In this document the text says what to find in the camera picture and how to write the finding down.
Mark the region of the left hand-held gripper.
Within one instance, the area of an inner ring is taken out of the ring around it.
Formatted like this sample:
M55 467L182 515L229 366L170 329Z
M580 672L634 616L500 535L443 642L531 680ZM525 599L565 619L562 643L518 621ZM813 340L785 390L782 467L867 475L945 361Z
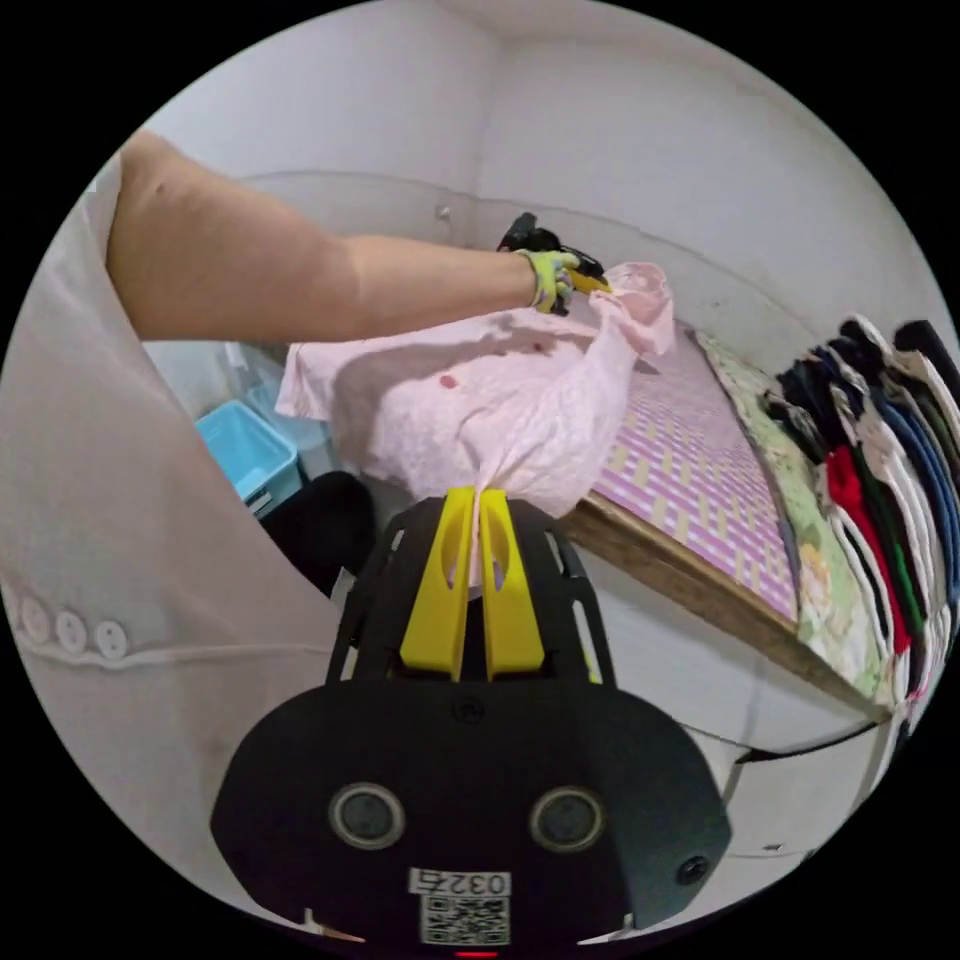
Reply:
M568 270L573 289L582 294L612 292L600 262L592 256L564 244L555 233L541 227L536 215L532 212L524 212L518 216L497 245L497 251L501 253L516 254L516 251L520 249L532 251L556 250L574 253L580 258L580 268L579 270Z

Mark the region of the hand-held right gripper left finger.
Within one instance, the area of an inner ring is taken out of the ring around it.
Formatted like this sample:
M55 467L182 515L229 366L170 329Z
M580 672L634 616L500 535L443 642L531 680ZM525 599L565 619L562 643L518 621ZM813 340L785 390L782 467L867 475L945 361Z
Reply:
M411 671L460 679L471 582L475 492L448 491L430 536L420 585L400 645Z

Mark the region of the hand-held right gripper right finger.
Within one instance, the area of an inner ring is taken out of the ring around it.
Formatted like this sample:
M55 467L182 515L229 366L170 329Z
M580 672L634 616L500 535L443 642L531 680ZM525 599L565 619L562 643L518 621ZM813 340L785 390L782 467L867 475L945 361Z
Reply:
M506 495L480 494L478 506L485 662L490 681L541 670L545 652Z

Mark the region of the person's left hand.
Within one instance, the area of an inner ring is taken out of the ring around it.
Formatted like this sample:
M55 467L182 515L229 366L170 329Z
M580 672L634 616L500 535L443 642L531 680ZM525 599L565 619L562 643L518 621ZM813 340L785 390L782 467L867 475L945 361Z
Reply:
M529 264L534 276L534 293L529 304L543 314L566 316L575 292L573 274L580 268L580 258L569 251L516 251Z

